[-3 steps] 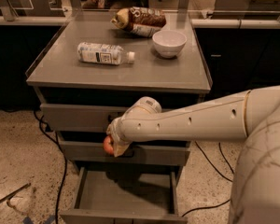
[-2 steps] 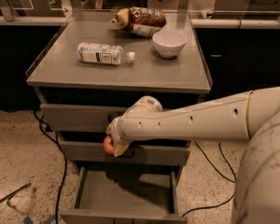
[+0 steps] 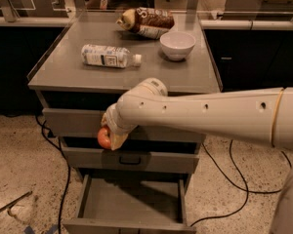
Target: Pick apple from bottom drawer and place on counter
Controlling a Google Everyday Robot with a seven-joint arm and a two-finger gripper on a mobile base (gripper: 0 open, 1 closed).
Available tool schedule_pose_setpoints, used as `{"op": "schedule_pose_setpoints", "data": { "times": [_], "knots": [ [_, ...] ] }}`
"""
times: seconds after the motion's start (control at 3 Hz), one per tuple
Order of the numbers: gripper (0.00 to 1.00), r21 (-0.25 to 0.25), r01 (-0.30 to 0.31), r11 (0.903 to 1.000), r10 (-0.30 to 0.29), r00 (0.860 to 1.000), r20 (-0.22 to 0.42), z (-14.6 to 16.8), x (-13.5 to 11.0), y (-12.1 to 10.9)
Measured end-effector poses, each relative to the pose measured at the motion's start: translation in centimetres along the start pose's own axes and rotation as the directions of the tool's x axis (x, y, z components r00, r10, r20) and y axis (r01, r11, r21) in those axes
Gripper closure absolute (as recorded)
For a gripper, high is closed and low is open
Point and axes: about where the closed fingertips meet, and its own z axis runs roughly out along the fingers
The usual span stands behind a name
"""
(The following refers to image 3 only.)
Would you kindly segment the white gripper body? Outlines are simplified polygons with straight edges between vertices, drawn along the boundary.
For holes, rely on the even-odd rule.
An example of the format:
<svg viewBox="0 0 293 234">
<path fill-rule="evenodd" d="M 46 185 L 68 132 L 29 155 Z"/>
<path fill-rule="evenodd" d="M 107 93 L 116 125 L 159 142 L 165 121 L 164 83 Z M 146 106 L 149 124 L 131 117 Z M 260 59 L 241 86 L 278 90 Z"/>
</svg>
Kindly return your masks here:
<svg viewBox="0 0 293 234">
<path fill-rule="evenodd" d="M 130 134 L 136 128 L 121 117 L 115 103 L 106 110 L 105 122 L 113 133 L 121 136 Z"/>
</svg>

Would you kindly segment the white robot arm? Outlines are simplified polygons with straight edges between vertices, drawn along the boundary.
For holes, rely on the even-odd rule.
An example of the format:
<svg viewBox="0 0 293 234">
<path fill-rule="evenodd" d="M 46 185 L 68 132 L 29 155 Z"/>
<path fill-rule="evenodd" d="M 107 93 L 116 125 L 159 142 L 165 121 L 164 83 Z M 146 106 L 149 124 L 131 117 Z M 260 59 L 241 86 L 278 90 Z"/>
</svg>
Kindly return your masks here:
<svg viewBox="0 0 293 234">
<path fill-rule="evenodd" d="M 105 112 L 111 148 L 138 126 L 162 126 L 293 150 L 293 88 L 170 97 L 147 78 Z M 293 167 L 281 190 L 270 234 L 293 234 Z"/>
</svg>

